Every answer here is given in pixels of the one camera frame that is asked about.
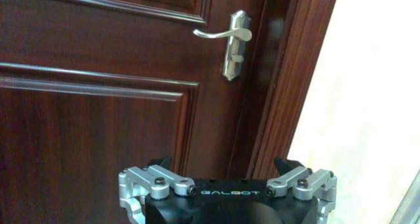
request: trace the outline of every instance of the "wooden door frame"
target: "wooden door frame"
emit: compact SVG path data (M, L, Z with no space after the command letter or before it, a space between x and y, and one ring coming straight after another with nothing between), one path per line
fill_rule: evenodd
M336 0L266 0L229 178L277 175L306 98Z

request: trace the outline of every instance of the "door panel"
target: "door panel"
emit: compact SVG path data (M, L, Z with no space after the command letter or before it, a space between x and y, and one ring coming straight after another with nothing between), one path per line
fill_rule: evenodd
M0 1L0 221L126 223L118 172L153 158L226 177L256 38L229 82L191 32L244 9L257 34L264 0Z

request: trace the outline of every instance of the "door handle backplate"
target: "door handle backplate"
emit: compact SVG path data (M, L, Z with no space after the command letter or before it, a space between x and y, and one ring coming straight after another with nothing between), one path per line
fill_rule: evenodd
M250 18L246 12L240 10L232 14L230 28L221 33L205 33L195 29L194 35L202 38L222 38L228 37L225 62L222 68L222 74L229 81L232 81L240 74L244 62L245 42L252 39L252 32L248 29Z

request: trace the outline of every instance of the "dark brown door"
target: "dark brown door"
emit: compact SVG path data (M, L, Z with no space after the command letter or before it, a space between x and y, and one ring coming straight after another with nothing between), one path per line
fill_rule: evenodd
M118 173L226 177L264 0L0 0L0 222L126 223ZM242 75L221 74L245 10Z

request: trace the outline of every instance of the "door handle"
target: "door handle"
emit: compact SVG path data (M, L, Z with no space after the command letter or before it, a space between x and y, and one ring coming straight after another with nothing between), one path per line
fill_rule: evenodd
M202 38L209 38L209 39L230 37L230 36L240 38L242 41L249 41L252 39L252 32L246 28L234 28L221 33L206 33L195 29L193 33L197 36Z
M226 54L222 74L232 81L240 74L244 62L245 42L252 39L252 32L248 29L250 18L246 12L240 10L230 15L229 30L221 33L205 33L195 29L194 35L202 38L215 39L228 37Z

